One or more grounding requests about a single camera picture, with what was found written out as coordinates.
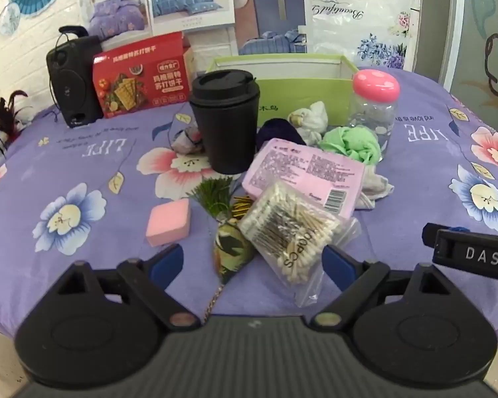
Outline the pink sponge block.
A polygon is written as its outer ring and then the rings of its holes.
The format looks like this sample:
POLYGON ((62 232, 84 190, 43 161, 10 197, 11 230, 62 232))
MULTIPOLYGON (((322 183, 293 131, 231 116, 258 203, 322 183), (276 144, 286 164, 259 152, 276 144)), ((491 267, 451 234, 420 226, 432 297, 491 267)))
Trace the pink sponge block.
POLYGON ((145 238, 151 247, 157 247, 187 237, 190 227, 190 201, 188 199, 173 200, 152 208, 145 238))

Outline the cotton swab bag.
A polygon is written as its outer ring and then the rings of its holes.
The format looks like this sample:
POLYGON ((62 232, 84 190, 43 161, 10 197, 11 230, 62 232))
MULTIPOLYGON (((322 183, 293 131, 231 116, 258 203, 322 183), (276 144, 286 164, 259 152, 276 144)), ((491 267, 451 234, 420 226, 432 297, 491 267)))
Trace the cotton swab bag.
POLYGON ((315 304, 323 281, 323 251, 359 235, 356 218, 340 218, 284 181, 268 185, 238 224, 303 308, 315 304))

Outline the green leaf-print sachet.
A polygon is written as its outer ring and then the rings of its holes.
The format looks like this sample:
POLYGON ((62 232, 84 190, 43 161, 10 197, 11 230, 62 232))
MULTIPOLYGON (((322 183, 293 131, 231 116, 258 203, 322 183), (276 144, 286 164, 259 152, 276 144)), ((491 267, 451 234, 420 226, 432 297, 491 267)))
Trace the green leaf-print sachet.
POLYGON ((235 218, 222 222, 216 231, 213 260, 221 286, 229 283, 255 255, 254 246, 245 239, 235 218))

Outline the pink tissue pack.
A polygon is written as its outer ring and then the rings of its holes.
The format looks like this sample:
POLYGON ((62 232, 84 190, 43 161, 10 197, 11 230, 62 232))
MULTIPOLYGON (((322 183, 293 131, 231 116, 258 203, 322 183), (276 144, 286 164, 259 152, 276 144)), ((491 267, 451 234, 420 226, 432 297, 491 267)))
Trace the pink tissue pack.
POLYGON ((341 218, 350 218, 363 187, 365 166, 346 156, 273 138, 255 156, 242 187, 258 198, 281 180, 341 218))

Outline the green scrunchie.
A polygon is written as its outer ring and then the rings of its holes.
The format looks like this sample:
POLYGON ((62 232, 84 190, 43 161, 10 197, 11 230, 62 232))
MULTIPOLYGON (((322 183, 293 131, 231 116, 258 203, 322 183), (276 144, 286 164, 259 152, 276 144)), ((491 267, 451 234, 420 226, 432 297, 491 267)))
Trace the green scrunchie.
POLYGON ((369 129, 337 127, 324 134, 318 147, 326 152, 346 156, 364 165, 375 165, 381 159, 377 136, 369 129))

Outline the floral patterned scrunchie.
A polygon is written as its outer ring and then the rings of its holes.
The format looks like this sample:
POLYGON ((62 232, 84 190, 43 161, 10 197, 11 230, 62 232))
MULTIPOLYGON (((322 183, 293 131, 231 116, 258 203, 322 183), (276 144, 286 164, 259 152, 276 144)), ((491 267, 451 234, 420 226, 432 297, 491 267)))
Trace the floral patterned scrunchie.
POLYGON ((171 143, 173 151, 179 155, 195 155, 204 150, 201 132, 196 125, 188 125, 178 132, 171 143))

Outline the white scrunchie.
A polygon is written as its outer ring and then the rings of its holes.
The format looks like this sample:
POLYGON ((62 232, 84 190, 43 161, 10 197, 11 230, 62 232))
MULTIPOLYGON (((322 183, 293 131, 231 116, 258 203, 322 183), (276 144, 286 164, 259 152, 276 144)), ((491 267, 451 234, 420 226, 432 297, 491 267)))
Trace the white scrunchie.
POLYGON ((308 108, 293 111, 288 116, 289 123, 296 128, 305 144, 313 147, 318 144, 328 127, 326 106, 322 101, 311 104, 308 108))

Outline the dark purple velvet scrunchie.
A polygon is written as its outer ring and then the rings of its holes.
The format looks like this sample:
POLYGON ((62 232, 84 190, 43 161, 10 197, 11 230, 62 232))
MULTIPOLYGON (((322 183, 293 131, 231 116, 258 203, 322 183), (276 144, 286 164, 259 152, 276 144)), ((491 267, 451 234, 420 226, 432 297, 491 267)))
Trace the dark purple velvet scrunchie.
POLYGON ((287 140, 301 146, 306 145, 297 129, 287 119, 269 119, 259 128, 256 134, 256 151, 260 151, 263 145, 273 138, 287 140))

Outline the white crumpled cloth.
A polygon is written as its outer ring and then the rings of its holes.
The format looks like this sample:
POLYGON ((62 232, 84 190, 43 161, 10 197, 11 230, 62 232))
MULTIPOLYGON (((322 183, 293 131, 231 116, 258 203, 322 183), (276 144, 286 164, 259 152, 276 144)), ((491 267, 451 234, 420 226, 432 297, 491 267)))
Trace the white crumpled cloth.
POLYGON ((386 177, 376 172, 376 166, 366 166, 363 174, 363 187, 355 202, 355 209, 373 210, 377 200, 385 199, 393 191, 394 186, 386 177))

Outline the purple floral tablecloth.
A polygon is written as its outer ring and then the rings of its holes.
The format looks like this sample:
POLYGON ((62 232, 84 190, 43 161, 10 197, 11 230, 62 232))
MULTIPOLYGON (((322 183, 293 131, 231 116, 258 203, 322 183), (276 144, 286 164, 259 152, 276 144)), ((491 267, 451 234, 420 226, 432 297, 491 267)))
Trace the purple floral tablecloth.
MULTIPOLYGON (((498 233, 498 132, 441 85, 395 70, 401 87, 388 153, 378 166, 393 192, 360 211, 354 258, 398 270, 429 261, 425 225, 498 233)), ((0 332, 13 335, 75 261, 111 269, 153 249, 153 207, 188 193, 211 169, 178 158, 169 140, 186 104, 68 128, 41 113, 10 147, 0 171, 0 332)))

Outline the clear jar pink lid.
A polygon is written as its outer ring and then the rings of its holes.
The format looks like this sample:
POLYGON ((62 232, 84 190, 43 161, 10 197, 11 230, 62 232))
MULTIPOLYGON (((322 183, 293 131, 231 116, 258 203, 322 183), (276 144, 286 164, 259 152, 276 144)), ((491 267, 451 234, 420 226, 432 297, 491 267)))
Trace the clear jar pink lid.
POLYGON ((400 85, 391 74, 368 68, 356 72, 349 105, 348 125, 369 128, 385 157, 397 115, 400 85))

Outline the dark red feather decoration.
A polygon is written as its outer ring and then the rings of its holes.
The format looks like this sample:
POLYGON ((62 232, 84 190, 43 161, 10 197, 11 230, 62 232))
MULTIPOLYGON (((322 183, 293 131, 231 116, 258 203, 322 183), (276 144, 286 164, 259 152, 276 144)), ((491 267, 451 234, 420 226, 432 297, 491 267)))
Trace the dark red feather decoration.
POLYGON ((14 91, 6 101, 0 98, 0 156, 5 156, 5 152, 10 145, 19 137, 22 129, 18 127, 17 116, 21 110, 15 110, 15 99, 18 96, 28 97, 22 90, 14 91))

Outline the black portable speaker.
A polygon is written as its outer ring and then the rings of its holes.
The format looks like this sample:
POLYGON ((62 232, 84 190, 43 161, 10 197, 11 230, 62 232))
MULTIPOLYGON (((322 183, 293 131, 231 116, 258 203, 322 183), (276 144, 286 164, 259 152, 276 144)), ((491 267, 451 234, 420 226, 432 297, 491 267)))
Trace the black portable speaker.
POLYGON ((79 25, 59 28, 60 36, 46 55, 54 104, 68 127, 76 128, 103 117, 93 82, 93 63, 101 41, 79 25))

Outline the cartoon painted door panel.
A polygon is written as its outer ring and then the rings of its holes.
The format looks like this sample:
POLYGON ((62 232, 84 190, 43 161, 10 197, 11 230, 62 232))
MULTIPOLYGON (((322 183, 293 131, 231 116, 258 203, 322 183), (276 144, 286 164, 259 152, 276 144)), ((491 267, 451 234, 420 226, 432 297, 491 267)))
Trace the cartoon painted door panel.
POLYGON ((498 0, 451 0, 440 83, 498 130, 498 0))

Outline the purple bedding poster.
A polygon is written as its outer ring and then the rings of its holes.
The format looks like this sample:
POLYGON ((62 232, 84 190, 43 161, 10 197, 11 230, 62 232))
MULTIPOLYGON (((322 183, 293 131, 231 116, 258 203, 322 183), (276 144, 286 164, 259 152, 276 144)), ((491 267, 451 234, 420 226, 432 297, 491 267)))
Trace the purple bedding poster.
POLYGON ((101 41, 151 35, 147 0, 79 0, 79 8, 83 27, 101 41))

